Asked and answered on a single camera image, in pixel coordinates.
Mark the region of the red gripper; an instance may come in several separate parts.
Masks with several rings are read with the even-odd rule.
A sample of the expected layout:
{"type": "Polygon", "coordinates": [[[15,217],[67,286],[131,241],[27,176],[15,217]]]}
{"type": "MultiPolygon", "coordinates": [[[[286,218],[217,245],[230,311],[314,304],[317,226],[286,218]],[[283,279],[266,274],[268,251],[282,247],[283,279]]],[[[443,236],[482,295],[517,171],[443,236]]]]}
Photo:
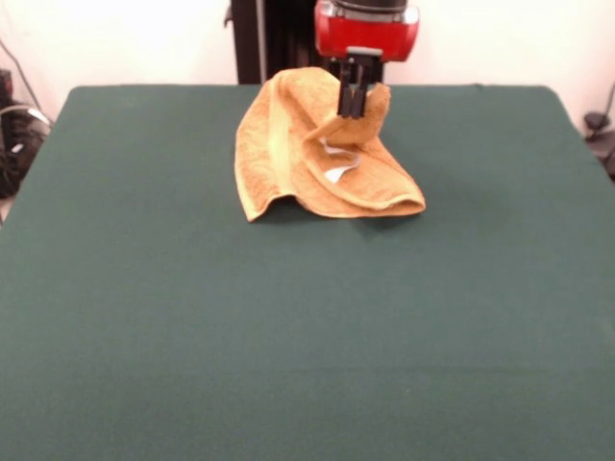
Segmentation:
{"type": "Polygon", "coordinates": [[[318,1],[314,7],[318,53],[339,61],[337,114],[351,113],[351,77],[356,55],[357,87],[354,118],[364,115],[374,57],[382,62],[406,61],[419,32],[419,9],[407,1],[318,1]]]}

